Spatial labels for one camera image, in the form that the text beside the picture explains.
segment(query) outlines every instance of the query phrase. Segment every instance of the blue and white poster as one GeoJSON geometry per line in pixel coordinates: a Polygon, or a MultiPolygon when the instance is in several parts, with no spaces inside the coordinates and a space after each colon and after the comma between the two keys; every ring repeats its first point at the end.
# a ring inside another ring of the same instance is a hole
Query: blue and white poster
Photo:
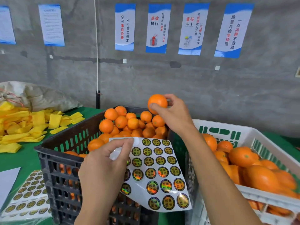
{"type": "Polygon", "coordinates": [[[178,54],[200,55],[209,3],[185,4],[178,54]]]}
{"type": "Polygon", "coordinates": [[[251,3],[227,4],[215,57],[239,58],[253,8],[251,3]]]}
{"type": "Polygon", "coordinates": [[[9,7],[5,5],[0,5],[0,43],[16,44],[9,7]]]}
{"type": "Polygon", "coordinates": [[[149,4],[146,53],[165,54],[171,4],[149,4]]]}
{"type": "Polygon", "coordinates": [[[60,5],[46,4],[38,8],[45,46],[65,46],[60,5]]]}
{"type": "Polygon", "coordinates": [[[133,51],[135,4],[115,4],[115,49],[133,51]]]}

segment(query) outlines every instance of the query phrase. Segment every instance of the pile of yellow foam nets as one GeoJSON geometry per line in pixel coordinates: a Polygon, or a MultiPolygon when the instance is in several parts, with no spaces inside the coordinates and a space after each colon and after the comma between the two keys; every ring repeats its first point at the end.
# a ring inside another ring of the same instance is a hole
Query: pile of yellow foam nets
{"type": "Polygon", "coordinates": [[[19,142],[43,140],[46,128],[56,134],[84,119],[79,112],[71,116],[51,109],[31,112],[26,107],[15,107],[5,101],[0,105],[0,153],[16,153],[21,148],[19,142]]]}

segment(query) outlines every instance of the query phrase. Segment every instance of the hand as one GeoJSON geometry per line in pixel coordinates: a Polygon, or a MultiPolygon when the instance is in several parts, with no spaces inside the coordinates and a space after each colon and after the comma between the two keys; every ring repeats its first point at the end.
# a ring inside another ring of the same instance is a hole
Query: hand
{"type": "Polygon", "coordinates": [[[150,104],[150,108],[157,111],[171,130],[182,136],[186,129],[194,127],[188,108],[183,100],[175,95],[166,94],[164,96],[166,99],[170,99],[168,101],[170,108],[163,108],[156,103],[150,104]]]}
{"type": "Polygon", "coordinates": [[[133,138],[112,140],[84,158],[78,172],[83,202],[75,224],[106,224],[123,184],[132,145],[133,138]],[[118,147],[121,153],[113,161],[109,156],[118,147]]]}

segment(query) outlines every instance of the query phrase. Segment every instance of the plastic crate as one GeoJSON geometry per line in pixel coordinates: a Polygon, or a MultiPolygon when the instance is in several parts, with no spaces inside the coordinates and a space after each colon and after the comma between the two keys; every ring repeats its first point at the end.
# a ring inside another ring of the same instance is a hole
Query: plastic crate
{"type": "MultiPolygon", "coordinates": [[[[138,107],[125,108],[127,112],[136,113],[137,116],[147,110],[138,107]]],[[[83,158],[62,152],[87,154],[88,143],[101,134],[99,124],[104,120],[104,112],[51,136],[40,146],[35,147],[50,199],[53,221],[57,224],[73,224],[82,205],[78,169],[83,158]]],[[[158,212],[141,207],[123,194],[119,194],[113,208],[114,211],[111,210],[107,224],[154,225],[158,222],[158,212]]]]}
{"type": "MultiPolygon", "coordinates": [[[[300,163],[270,141],[257,129],[198,119],[193,119],[193,122],[199,132],[213,135],[218,142],[228,140],[234,145],[234,147],[250,147],[253,151],[256,151],[261,158],[271,160],[280,169],[286,170],[292,174],[299,185],[298,177],[300,177],[300,163]]],[[[173,147],[175,145],[180,147],[181,153],[186,151],[186,147],[182,145],[181,141],[171,143],[173,147]]],[[[203,197],[199,191],[199,183],[197,181],[191,159],[188,153],[186,153],[186,155],[185,179],[193,209],[185,213],[185,225],[207,225],[210,223],[203,197]]],[[[245,198],[264,203],[264,207],[261,211],[254,210],[263,223],[273,225],[290,225],[300,212],[300,200],[298,199],[268,193],[246,186],[236,186],[245,198]],[[293,213],[287,217],[276,216],[266,212],[268,205],[286,208],[291,210],[293,213]]]]}

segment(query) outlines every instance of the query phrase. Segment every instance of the gray concrete wall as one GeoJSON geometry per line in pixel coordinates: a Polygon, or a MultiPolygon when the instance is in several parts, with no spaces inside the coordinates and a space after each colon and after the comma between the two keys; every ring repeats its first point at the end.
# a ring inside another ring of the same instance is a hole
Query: gray concrete wall
{"type": "MultiPolygon", "coordinates": [[[[0,81],[46,85],[95,106],[94,0],[0,0],[17,45],[0,45],[0,81]],[[60,3],[65,47],[45,47],[38,4],[60,3]]],[[[146,107],[174,93],[194,118],[300,137],[300,0],[97,0],[101,107],[146,107]],[[225,6],[254,2],[239,59],[214,57],[225,6]],[[115,3],[136,3],[134,52],[114,49],[115,3]],[[145,53],[148,3],[172,3],[166,54],[145,53]],[[211,2],[201,56],[178,55],[184,3],[211,2]]]]}

